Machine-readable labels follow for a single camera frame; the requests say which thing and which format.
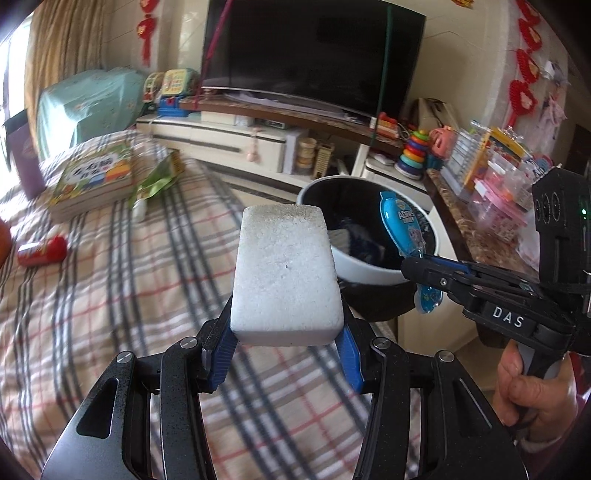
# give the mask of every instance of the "white sponge block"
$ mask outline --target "white sponge block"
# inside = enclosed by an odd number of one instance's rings
[[[318,207],[244,210],[230,327],[240,342],[261,346],[326,345],[343,329],[335,262]]]

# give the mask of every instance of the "human hand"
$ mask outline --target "human hand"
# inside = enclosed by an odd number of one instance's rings
[[[577,395],[573,366],[565,356],[558,376],[552,380],[526,377],[517,343],[506,346],[497,367],[492,407],[501,422],[511,427],[519,419],[516,405],[535,408],[538,416],[530,425],[530,442],[549,442],[562,436],[577,416]]]

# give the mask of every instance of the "black tv screen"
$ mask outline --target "black tv screen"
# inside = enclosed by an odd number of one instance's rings
[[[225,3],[210,0],[203,62]],[[375,115],[388,5],[381,0],[234,0],[203,86],[319,100]],[[396,117],[413,76],[425,17],[391,8],[382,111]]]

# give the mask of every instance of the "book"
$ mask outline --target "book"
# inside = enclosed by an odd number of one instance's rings
[[[49,212],[56,222],[122,200],[134,191],[133,151],[125,141],[70,159],[51,199]]]

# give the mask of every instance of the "checkered blanket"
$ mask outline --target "checkered blanket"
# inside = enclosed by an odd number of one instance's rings
[[[100,137],[47,160],[48,184],[72,155],[123,138],[137,180],[167,154],[136,132]],[[230,296],[243,206],[198,161],[186,165],[150,200],[144,223],[131,223],[124,202],[95,209],[63,225],[62,264],[26,270],[11,255],[0,270],[0,437],[33,477],[119,351],[162,352],[216,318]],[[48,233],[47,201],[48,192],[27,202],[18,187],[0,200],[16,244]],[[334,345],[239,345],[226,382],[201,396],[218,478],[350,479],[369,401],[347,385]],[[162,478],[155,416],[152,423]]]

